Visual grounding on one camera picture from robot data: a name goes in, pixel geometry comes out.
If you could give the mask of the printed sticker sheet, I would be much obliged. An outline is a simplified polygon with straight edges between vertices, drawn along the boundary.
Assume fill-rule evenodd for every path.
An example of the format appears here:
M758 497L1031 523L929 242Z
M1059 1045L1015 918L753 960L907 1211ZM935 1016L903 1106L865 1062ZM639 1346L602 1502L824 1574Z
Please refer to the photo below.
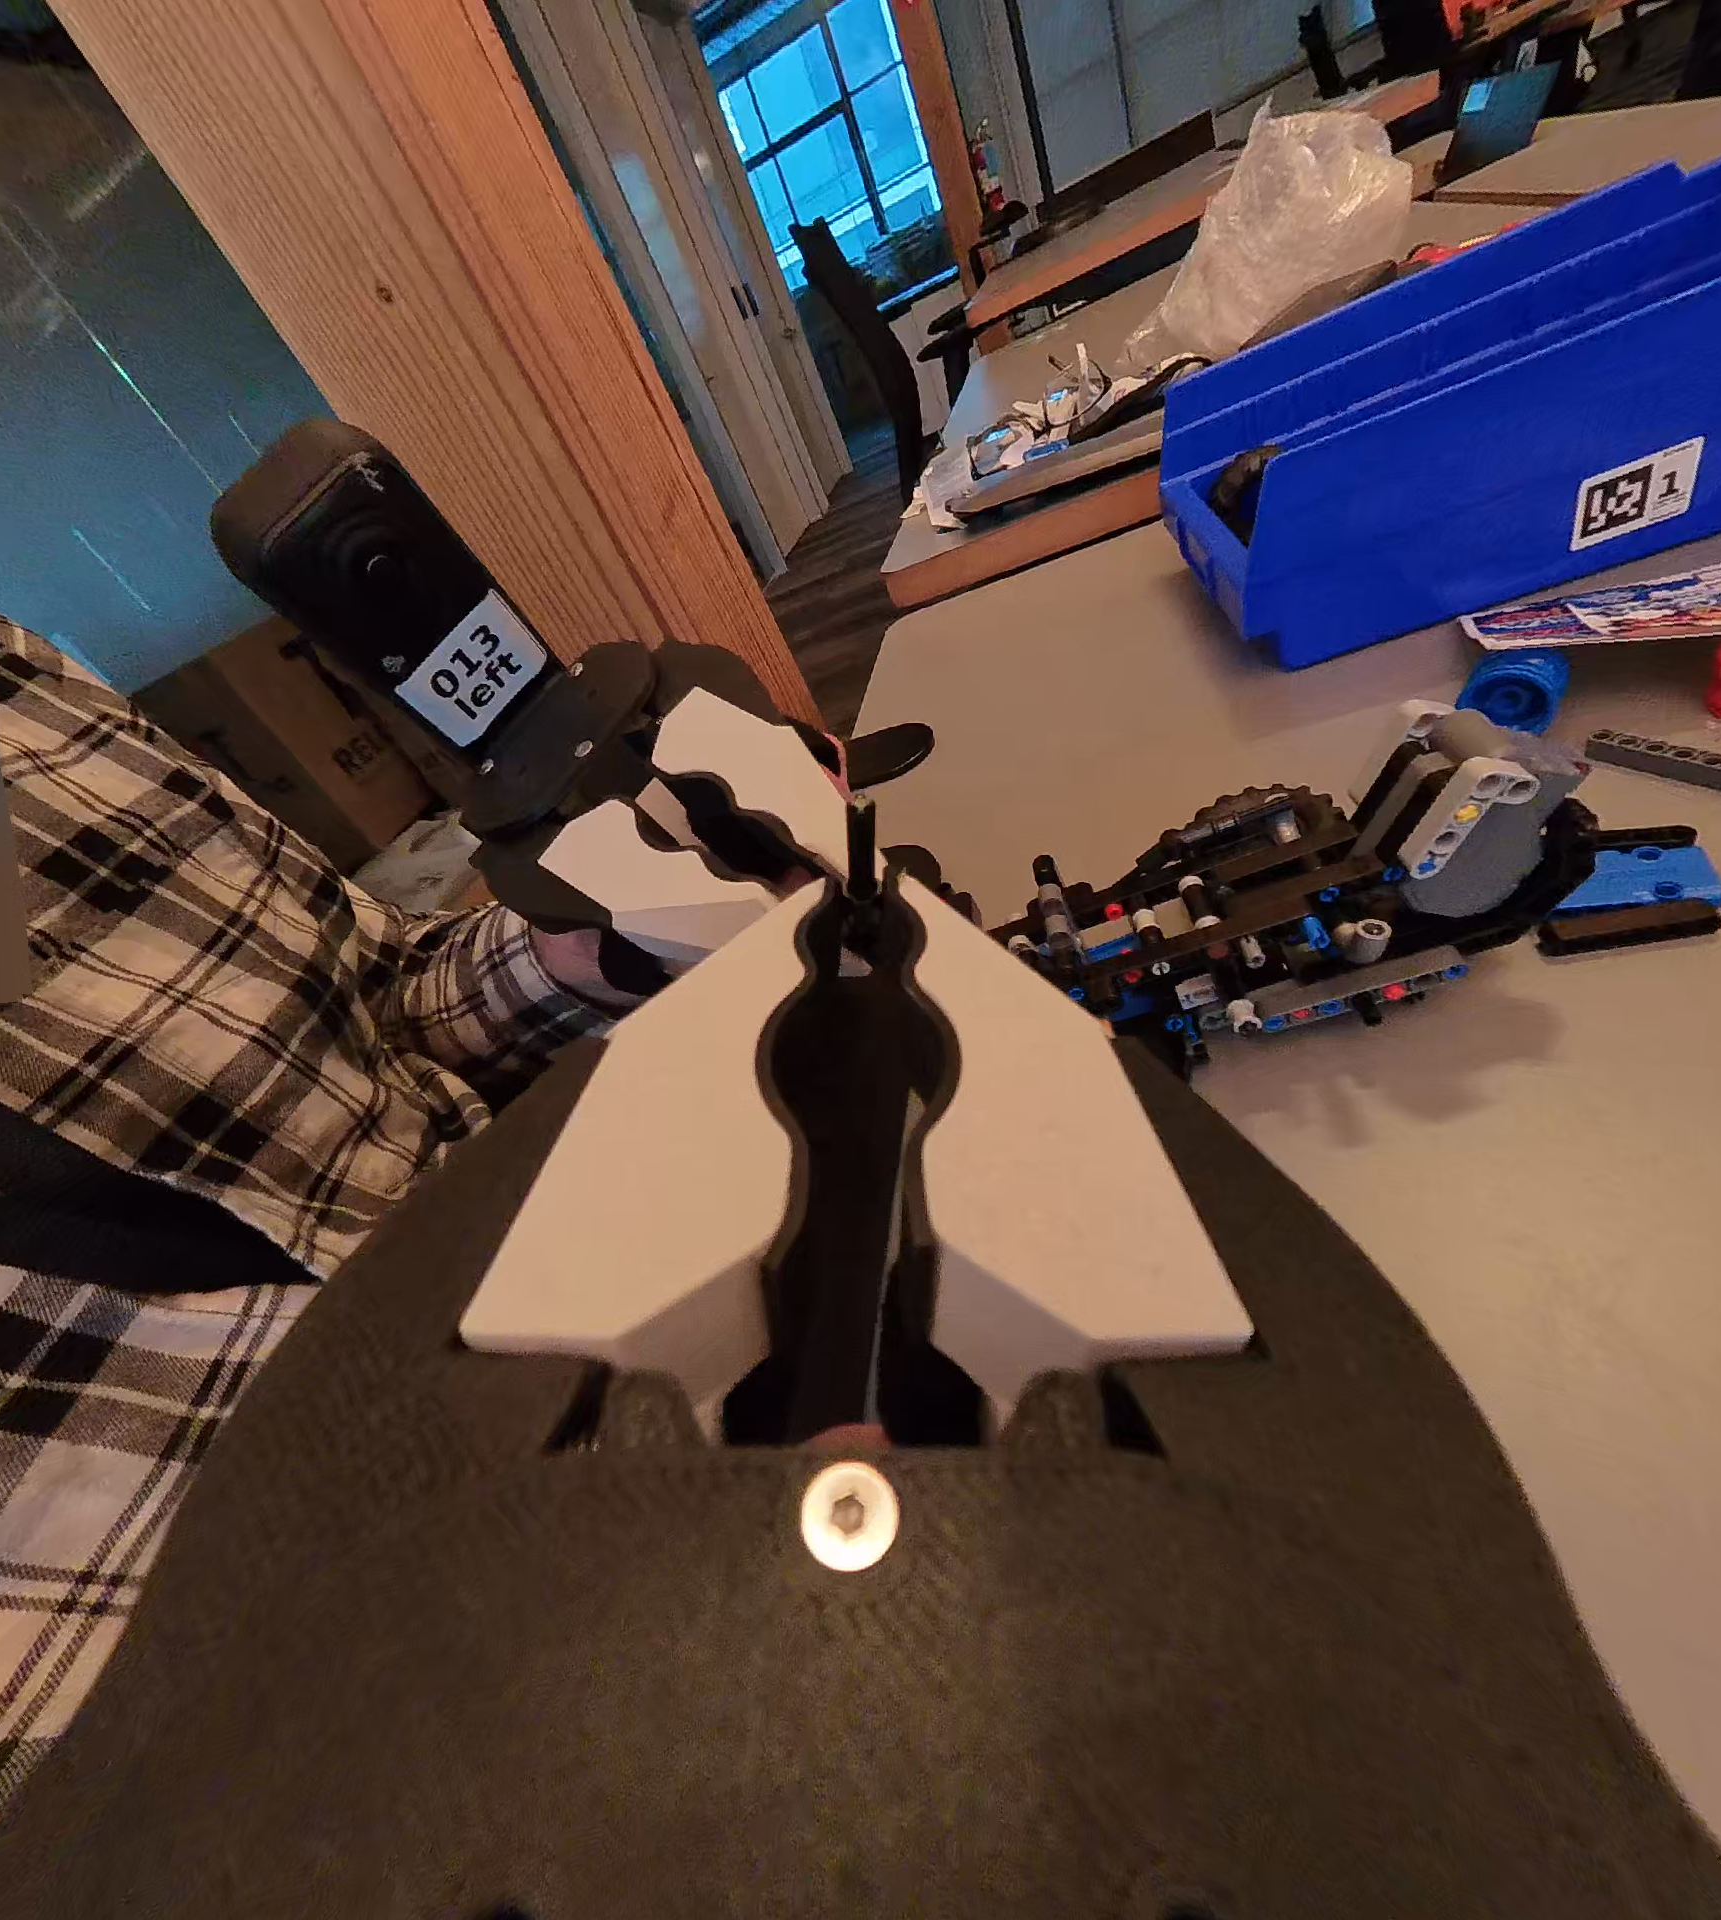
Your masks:
M1721 640L1721 560L1602 588L1463 613L1458 628L1489 654L1663 640Z

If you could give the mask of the black office chair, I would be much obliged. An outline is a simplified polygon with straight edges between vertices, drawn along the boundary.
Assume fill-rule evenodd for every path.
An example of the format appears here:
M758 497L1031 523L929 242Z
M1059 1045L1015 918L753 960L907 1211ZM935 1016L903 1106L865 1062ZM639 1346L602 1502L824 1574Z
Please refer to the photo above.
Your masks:
M923 429L915 360L881 313L873 281L848 262L823 217L794 224L791 239L802 255L806 281L823 294L873 374L895 431L903 502L908 502L937 445Z

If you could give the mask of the blue storage bin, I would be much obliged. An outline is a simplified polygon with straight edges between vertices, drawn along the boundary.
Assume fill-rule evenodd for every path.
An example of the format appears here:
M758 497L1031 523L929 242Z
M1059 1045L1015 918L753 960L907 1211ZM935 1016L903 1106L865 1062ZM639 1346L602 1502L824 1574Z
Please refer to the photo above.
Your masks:
M1266 442L1247 547L1207 494ZM1721 160L1653 165L1173 385L1160 514L1287 669L1721 536Z

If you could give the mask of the wooden pillar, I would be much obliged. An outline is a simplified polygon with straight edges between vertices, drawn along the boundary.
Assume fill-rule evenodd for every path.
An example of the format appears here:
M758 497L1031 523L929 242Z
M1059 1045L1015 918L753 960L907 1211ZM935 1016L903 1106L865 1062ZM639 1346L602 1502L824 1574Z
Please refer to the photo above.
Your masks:
M702 641L821 722L486 3L55 11L330 409L560 659Z

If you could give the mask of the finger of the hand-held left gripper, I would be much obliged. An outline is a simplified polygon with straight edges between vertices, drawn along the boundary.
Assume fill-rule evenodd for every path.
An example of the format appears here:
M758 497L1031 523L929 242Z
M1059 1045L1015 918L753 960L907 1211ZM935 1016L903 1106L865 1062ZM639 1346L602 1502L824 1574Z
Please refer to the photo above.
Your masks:
M658 778L702 781L728 815L767 827L794 866L848 878L848 795L787 722L771 722L694 686L660 719Z
M562 825L536 851L536 876L673 973L767 923L800 931L800 904L784 904L773 881L733 867L698 837L671 835L630 799L610 797Z

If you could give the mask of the grey desk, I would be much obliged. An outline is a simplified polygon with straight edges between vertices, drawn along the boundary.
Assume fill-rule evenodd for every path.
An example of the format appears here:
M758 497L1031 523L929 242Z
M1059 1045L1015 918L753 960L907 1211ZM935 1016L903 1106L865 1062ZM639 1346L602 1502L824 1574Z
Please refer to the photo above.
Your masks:
M892 621L856 723L933 728L881 827L998 922L1040 851L1101 883L1247 783L1343 797L1471 657L1449 621L1276 669L1150 526ZM1694 823L1721 869L1721 793L1605 768L1582 797ZM1219 1045L1198 1087L1422 1315L1721 1838L1721 931L1559 962L1525 940L1379 1027Z

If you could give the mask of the person's plaid shirt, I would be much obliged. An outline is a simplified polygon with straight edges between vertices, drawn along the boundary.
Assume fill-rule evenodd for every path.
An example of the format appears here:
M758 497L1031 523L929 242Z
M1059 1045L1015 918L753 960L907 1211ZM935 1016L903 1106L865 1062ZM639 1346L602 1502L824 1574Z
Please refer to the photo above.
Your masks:
M288 1240L270 1231L283 1215L115 1164L7 1108L41 1143L84 1147L97 1170L139 1178L128 1217L141 1202L217 1204L197 1247L219 1253L219 1231L241 1225L244 1252L272 1255L277 1276L233 1278L200 1297L189 1262L170 1253L141 1288L41 1271L33 1253L0 1262L0 1811L98 1678L219 1428L311 1286L417 1183L346 1231Z

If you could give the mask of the blue wheel rim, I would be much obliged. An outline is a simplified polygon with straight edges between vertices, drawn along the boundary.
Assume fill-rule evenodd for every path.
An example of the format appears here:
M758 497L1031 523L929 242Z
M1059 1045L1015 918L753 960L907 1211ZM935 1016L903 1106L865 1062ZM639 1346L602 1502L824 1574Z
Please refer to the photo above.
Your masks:
M1567 698L1571 663L1557 648L1494 649L1469 671L1456 710L1476 712L1497 728L1545 735Z

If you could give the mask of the crumpled clear plastic bag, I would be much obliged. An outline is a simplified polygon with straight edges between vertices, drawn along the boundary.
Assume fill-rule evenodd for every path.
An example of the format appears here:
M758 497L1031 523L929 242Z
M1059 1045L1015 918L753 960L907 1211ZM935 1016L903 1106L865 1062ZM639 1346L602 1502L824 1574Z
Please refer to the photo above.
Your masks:
M1373 113L1263 104L1176 276L1125 342L1125 363L1223 361L1312 288L1388 259L1410 179Z

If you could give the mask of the black rod with connector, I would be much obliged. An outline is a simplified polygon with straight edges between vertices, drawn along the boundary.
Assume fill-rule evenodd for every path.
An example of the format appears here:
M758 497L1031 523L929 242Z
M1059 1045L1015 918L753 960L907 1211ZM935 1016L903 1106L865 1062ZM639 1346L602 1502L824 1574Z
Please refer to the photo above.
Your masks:
M873 971L884 911L874 804L869 793L848 793L844 823L847 867L841 881L839 976L859 980Z

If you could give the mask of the toy truck chassis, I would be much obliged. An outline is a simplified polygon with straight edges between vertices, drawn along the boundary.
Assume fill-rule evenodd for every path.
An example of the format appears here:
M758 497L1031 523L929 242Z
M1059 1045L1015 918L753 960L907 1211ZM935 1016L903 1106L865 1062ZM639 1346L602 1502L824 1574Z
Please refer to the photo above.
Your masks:
M1311 845L1200 858L1167 827L1125 876L1032 861L1032 900L993 938L1119 1033L1189 1071L1213 1039L1374 1026L1531 936L1588 876L1588 759L1476 712L1404 702Z

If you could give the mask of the grey holed beam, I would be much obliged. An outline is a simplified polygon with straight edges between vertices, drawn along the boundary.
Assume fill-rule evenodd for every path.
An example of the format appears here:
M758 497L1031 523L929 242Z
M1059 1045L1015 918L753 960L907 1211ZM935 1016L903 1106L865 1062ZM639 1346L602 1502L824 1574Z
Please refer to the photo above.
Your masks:
M1592 763L1721 793L1721 749L1640 731L1594 729L1584 737L1582 753Z

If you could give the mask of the cardboard box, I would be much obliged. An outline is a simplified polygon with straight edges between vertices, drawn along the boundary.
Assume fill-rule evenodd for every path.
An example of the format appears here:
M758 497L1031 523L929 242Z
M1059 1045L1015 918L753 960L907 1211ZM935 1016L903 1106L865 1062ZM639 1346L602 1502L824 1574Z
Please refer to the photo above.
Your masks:
M135 704L377 900L414 914L488 902L452 804L288 621L249 626Z

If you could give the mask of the large window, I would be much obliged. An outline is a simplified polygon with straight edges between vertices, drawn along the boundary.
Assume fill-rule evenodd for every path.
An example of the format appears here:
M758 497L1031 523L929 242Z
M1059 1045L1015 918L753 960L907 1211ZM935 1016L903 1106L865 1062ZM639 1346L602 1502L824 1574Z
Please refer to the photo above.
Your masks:
M889 3L716 2L694 25L789 288L814 221L881 300L937 288L953 250Z

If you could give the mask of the neighbouring wooden-edged table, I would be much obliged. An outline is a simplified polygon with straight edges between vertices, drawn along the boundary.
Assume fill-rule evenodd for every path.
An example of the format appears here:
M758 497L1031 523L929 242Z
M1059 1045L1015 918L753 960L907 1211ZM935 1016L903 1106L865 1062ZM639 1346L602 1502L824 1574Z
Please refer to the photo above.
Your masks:
M943 427L943 443L968 442L1013 401L1038 398L1053 369L1077 344L1109 361L1152 309L1174 268L1150 271L1101 300L1090 300L1048 326L978 356ZM962 530L937 530L911 511L879 570L896 611L913 611L968 591L1022 568L1044 564L1086 543L1156 519L1158 457L1093 475L1015 505L970 515Z

